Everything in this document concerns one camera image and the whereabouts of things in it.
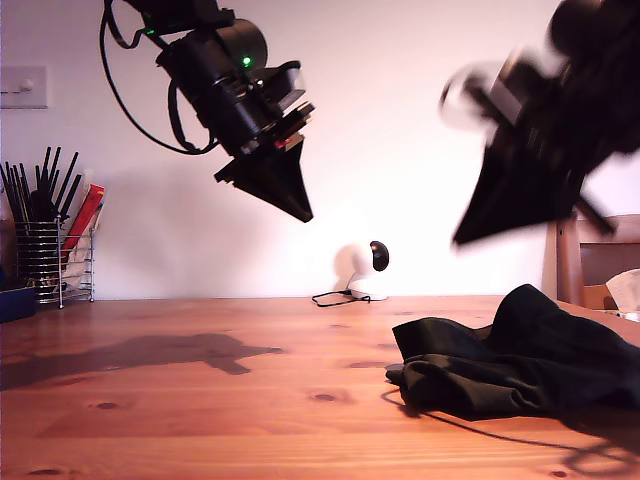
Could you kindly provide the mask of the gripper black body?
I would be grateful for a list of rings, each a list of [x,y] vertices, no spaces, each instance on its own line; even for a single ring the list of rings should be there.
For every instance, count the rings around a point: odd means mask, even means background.
[[[249,74],[222,77],[194,100],[203,126],[231,157],[215,174],[232,183],[241,162],[271,163],[304,137],[300,130],[315,106],[301,102],[306,93],[300,74]]]

